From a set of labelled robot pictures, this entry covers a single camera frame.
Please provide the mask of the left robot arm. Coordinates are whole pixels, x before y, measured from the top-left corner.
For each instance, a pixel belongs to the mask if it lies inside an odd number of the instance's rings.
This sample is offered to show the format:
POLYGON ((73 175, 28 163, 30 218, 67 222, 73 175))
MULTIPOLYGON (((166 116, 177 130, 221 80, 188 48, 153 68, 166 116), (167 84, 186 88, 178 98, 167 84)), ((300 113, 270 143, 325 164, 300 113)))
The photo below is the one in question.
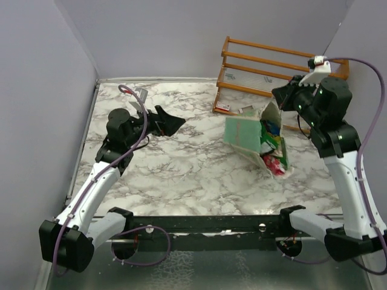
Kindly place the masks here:
POLYGON ((123 108, 109 113, 107 135, 84 185, 61 214, 52 221, 43 221, 39 228, 44 261, 82 272, 102 243, 114 236, 124 239, 133 233, 133 214, 122 208, 110 209, 98 222, 92 219, 129 166, 139 143, 149 134, 171 137, 186 122, 168 114, 161 106, 155 110, 138 112, 136 117, 123 108))

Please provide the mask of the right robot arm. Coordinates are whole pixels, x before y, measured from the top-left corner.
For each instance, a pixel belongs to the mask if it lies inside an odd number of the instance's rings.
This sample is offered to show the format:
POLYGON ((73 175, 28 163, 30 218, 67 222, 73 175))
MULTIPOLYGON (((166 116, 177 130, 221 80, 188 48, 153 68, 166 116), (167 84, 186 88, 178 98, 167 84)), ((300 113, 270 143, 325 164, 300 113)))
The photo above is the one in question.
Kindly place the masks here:
POLYGON ((301 205, 280 211, 278 230, 284 236, 302 231, 324 243, 337 262, 374 253, 386 245, 386 225, 357 161, 360 138, 343 118, 352 99, 346 81, 324 78, 319 86, 301 86, 294 76, 285 86, 272 89, 282 111, 297 112, 310 126, 310 139, 334 181, 344 222, 320 217, 301 205))

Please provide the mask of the green snack packet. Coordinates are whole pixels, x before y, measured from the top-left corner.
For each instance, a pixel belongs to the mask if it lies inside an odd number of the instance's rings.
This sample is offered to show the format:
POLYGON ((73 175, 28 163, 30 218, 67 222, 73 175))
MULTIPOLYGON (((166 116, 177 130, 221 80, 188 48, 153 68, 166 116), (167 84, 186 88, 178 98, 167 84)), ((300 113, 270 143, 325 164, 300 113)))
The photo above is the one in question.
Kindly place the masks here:
POLYGON ((271 155, 280 160, 288 170, 288 156, 285 140, 280 136, 281 130, 272 121, 261 120, 261 149, 260 157, 271 155))

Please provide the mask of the green white paper bag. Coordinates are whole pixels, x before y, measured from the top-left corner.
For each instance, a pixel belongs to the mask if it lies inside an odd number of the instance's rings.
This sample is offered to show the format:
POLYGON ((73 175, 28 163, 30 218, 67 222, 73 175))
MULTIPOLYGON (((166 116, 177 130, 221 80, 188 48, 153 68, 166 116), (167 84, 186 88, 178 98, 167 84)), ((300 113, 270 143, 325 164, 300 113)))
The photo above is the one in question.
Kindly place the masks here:
POLYGON ((278 125, 281 130, 280 136, 283 137, 281 113, 277 105, 271 101, 262 108, 256 109, 256 114, 254 116, 237 114, 226 117, 223 142, 232 147, 236 153, 269 173, 272 177, 288 178, 293 173, 293 168, 289 161, 288 170, 285 175, 275 176, 265 166, 263 159, 260 157, 261 120, 272 121, 274 124, 278 125))

